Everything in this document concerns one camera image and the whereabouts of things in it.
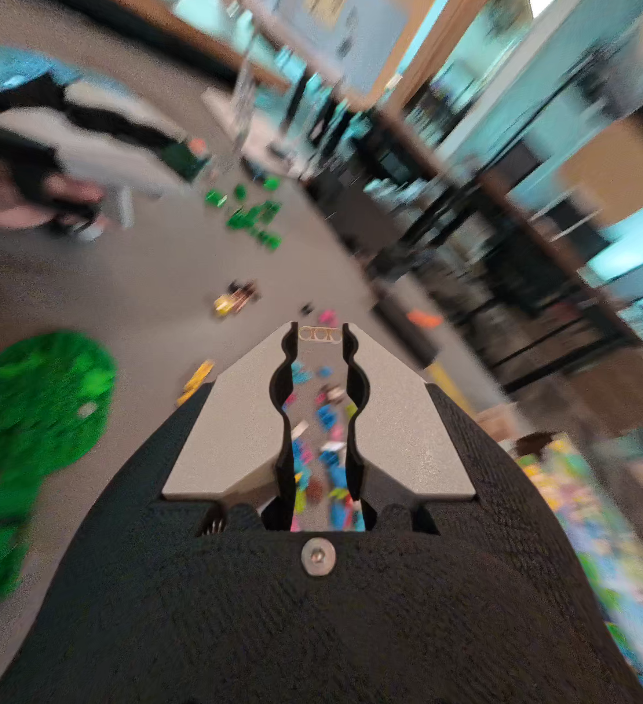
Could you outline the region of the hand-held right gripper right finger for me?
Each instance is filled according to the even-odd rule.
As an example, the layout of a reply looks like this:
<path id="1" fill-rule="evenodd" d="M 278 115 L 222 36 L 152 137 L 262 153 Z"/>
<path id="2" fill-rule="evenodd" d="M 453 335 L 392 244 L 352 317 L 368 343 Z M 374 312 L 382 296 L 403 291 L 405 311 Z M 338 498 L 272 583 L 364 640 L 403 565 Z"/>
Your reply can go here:
<path id="1" fill-rule="evenodd" d="M 470 504 L 477 493 L 430 386 L 354 323 L 343 325 L 347 395 L 356 406 L 347 431 L 347 488 L 372 531 L 381 513 L 415 516 L 440 504 Z"/>

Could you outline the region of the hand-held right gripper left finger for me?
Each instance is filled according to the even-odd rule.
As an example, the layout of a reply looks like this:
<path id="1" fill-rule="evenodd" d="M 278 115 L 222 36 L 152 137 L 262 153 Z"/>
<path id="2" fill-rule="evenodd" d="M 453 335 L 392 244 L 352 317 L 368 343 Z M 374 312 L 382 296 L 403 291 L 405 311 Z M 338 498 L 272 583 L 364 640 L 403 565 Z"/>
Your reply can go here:
<path id="1" fill-rule="evenodd" d="M 263 508 L 266 528 L 291 529 L 296 481 L 291 421 L 298 323 L 280 326 L 210 385 L 162 488 L 171 502 Z"/>

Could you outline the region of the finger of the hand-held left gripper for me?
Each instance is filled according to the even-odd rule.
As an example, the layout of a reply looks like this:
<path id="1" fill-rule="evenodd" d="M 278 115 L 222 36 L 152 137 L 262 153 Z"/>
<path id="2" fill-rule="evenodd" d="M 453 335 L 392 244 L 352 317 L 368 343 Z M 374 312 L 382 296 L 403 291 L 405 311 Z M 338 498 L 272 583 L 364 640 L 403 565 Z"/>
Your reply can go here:
<path id="1" fill-rule="evenodd" d="M 63 88 L 63 113 L 76 127 L 141 147 L 184 143 L 187 133 L 145 103 L 87 82 Z"/>
<path id="2" fill-rule="evenodd" d="M 0 128 L 52 148 L 67 175 L 110 191 L 128 189 L 159 198 L 191 189 L 190 183 L 150 150 L 79 128 L 52 109 L 6 110 L 0 113 Z"/>

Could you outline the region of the grey desk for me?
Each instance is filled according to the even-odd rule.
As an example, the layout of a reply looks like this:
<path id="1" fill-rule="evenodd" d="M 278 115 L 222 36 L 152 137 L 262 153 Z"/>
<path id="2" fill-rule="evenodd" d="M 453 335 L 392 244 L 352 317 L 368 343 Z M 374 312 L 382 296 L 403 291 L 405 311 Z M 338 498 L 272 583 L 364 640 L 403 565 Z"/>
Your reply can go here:
<path id="1" fill-rule="evenodd" d="M 116 359 L 109 425 L 81 461 L 46 481 L 31 521 L 17 590 L 0 602 L 0 676 L 25 638 L 56 568 L 115 473 L 174 411 L 185 382 L 206 359 L 232 365 L 311 302 L 353 322 L 405 364 L 405 349 L 370 313 L 354 263 L 306 193 L 282 184 L 282 236 L 270 253 L 228 232 L 225 213 L 192 191 L 135 199 L 135 224 L 94 242 L 33 232 L 0 234 L 0 352 L 53 329 L 98 339 Z M 259 300 L 224 318 L 214 301 L 249 283 Z"/>

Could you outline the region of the person's left hand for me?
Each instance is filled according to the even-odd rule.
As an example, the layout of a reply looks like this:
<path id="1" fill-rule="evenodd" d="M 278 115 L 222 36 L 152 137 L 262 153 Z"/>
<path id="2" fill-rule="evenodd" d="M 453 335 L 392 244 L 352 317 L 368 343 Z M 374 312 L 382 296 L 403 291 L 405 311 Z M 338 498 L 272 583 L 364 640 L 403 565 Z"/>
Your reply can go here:
<path id="1" fill-rule="evenodd" d="M 43 185 L 45 193 L 62 201 L 79 205 L 96 205 L 105 191 L 88 181 L 68 175 L 50 175 Z M 56 212 L 46 206 L 29 202 L 14 183 L 9 168 L 0 162 L 0 230 L 26 230 L 47 224 Z"/>

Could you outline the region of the yellow tape strip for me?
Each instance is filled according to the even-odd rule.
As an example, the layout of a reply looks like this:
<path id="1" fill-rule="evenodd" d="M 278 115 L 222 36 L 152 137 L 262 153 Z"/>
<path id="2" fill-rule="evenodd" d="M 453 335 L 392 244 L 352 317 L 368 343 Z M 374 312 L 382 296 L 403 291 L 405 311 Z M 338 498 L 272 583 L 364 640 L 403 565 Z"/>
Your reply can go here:
<path id="1" fill-rule="evenodd" d="M 456 406 L 462 409 L 464 413 L 471 418 L 475 416 L 475 411 L 468 402 L 467 397 L 463 394 L 458 385 L 449 376 L 445 368 L 439 362 L 433 362 L 426 368 L 425 371 L 432 379 L 432 382 L 438 386 Z"/>

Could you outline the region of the pile of colourful toy bricks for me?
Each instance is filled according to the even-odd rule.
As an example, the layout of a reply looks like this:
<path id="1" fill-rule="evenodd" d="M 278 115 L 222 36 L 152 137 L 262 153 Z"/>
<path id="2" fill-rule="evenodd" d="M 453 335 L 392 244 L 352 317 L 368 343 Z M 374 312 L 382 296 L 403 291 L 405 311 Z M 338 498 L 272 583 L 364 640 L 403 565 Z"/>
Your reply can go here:
<path id="1" fill-rule="evenodd" d="M 205 360 L 191 374 L 178 407 L 194 392 L 210 389 L 217 376 Z M 348 420 L 354 409 L 345 393 L 340 363 L 312 362 L 300 353 L 292 363 L 293 391 L 283 408 L 291 421 L 296 481 L 291 532 L 363 531 L 361 511 L 352 501 L 344 473 Z"/>

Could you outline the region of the black power adapter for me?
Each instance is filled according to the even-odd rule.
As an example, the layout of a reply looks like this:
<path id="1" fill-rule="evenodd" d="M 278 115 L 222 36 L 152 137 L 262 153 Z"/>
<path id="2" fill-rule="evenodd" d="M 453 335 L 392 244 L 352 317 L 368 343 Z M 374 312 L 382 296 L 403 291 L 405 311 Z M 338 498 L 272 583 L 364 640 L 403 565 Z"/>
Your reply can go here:
<path id="1" fill-rule="evenodd" d="M 420 368 L 430 367 L 439 354 L 437 344 L 414 322 L 406 311 L 391 296 L 378 298 L 371 308 L 372 313 L 414 358 Z"/>

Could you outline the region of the cluster of green bricks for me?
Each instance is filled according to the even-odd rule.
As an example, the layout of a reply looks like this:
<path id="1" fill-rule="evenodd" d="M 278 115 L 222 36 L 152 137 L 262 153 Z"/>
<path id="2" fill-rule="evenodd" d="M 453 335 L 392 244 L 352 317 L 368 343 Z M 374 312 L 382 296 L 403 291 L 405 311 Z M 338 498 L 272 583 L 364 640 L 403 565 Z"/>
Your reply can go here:
<path id="1" fill-rule="evenodd" d="M 282 210 L 277 199 L 282 178 L 263 175 L 253 181 L 237 181 L 229 189 L 208 187 L 203 201 L 208 208 L 225 212 L 225 228 L 241 232 L 255 240 L 266 251 L 280 249 L 282 236 L 273 229 L 273 223 Z"/>

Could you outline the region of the green brick lily pad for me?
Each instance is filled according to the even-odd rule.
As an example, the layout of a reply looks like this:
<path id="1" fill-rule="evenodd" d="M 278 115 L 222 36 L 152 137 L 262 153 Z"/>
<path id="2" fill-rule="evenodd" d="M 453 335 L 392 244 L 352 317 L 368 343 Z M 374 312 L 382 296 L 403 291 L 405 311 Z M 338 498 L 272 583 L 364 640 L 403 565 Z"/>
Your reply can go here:
<path id="1" fill-rule="evenodd" d="M 101 439 L 116 377 L 106 348 L 76 331 L 0 353 L 0 600 L 18 585 L 44 481 Z"/>

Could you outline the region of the colourful toy set box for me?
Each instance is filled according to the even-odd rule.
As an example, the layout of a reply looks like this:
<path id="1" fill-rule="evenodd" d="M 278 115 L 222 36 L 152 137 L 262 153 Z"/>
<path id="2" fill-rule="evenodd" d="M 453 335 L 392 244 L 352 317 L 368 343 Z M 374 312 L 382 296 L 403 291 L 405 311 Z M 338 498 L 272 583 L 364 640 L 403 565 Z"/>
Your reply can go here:
<path id="1" fill-rule="evenodd" d="M 516 461 L 555 514 L 610 635 L 643 684 L 642 542 L 567 435 L 522 434 L 511 404 L 474 419 Z"/>

